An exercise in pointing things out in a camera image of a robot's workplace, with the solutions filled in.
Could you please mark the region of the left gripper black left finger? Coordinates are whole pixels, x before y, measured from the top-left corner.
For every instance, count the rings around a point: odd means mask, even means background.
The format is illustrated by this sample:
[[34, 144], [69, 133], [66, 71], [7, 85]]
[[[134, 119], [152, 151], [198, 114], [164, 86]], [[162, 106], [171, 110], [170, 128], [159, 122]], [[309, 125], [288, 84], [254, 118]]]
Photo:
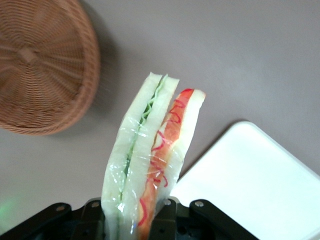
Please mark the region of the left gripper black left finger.
[[79, 214], [79, 222], [74, 228], [75, 240], [105, 239], [105, 216], [100, 198], [90, 199], [76, 212]]

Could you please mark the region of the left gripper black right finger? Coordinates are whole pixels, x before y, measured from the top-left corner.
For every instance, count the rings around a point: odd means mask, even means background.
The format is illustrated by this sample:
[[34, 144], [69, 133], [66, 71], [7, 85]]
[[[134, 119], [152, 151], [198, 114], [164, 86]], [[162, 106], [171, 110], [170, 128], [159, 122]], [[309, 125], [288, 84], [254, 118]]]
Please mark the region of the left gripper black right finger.
[[177, 239], [177, 203], [173, 199], [164, 201], [162, 209], [152, 221], [148, 239]]

